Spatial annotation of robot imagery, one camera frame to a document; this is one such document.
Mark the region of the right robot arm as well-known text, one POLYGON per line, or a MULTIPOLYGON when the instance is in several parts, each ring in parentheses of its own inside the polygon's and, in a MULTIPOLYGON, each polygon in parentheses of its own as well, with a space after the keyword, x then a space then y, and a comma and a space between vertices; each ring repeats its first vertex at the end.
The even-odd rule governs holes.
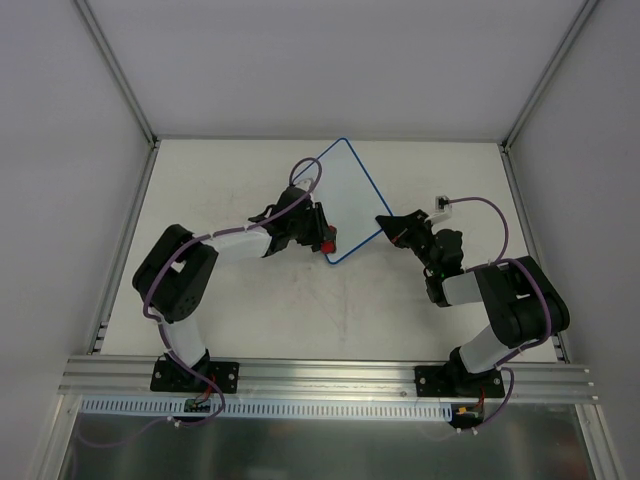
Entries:
POLYGON ((498 367, 568 328, 568 308, 530 256, 502 260, 469 271, 462 268, 463 234, 432 230, 428 215, 376 217, 391 244, 409 249, 422 263, 429 300, 449 308, 484 307, 489 324, 452 350, 441 366, 414 368, 416 394, 435 398, 503 398, 498 367))

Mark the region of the red bone-shaped eraser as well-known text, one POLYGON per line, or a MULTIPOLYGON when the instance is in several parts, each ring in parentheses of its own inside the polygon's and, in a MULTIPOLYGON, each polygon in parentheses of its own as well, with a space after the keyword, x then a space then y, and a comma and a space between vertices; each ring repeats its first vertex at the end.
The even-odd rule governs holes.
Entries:
POLYGON ((333 225, 328 225, 323 230, 323 240, 321 243, 320 251, 324 255, 333 254, 336 252, 336 236, 337 229, 333 225))

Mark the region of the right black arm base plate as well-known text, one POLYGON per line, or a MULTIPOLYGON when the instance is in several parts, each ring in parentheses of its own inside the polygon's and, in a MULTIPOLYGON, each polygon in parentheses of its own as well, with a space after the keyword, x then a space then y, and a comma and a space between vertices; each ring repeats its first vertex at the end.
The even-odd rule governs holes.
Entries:
POLYGON ((505 396, 501 374, 493 369, 482 373, 468 373, 453 369, 448 364, 414 368, 416 394, 418 397, 435 398, 479 398, 489 399, 505 396))

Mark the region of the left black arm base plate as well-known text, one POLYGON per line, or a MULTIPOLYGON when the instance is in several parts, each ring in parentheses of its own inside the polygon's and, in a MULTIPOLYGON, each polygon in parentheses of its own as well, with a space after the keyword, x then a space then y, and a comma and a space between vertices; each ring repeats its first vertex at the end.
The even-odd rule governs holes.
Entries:
MULTIPOLYGON (((238 362, 214 361, 203 358, 193 369, 211 380, 224 394, 235 394, 239 379, 238 362)), ((152 392, 162 393, 202 393, 209 385, 199 377, 188 373, 167 356, 159 357, 154 364, 150 381, 152 392)))

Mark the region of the blue framed whiteboard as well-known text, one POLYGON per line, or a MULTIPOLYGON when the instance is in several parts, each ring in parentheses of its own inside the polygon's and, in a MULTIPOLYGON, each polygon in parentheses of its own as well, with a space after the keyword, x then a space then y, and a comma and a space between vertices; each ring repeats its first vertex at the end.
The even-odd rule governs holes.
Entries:
POLYGON ((378 216, 392 214, 389 205, 346 138, 334 141, 318 157, 290 174, 295 183, 318 179, 313 199, 322 204, 329 225, 336 228, 336 251, 325 258, 337 265, 381 233, 378 216))

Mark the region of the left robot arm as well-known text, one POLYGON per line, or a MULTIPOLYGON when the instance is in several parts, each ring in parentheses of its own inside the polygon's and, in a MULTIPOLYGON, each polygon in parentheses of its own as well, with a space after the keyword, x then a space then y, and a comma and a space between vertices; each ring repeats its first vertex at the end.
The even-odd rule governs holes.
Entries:
POLYGON ((333 253, 336 237, 306 182, 287 186, 276 203, 240 227, 199 237, 179 224, 167 227, 132 279, 143 315, 157 324, 166 348, 160 382, 174 391, 203 392, 217 380, 193 318, 216 267, 269 257, 292 241, 333 253))

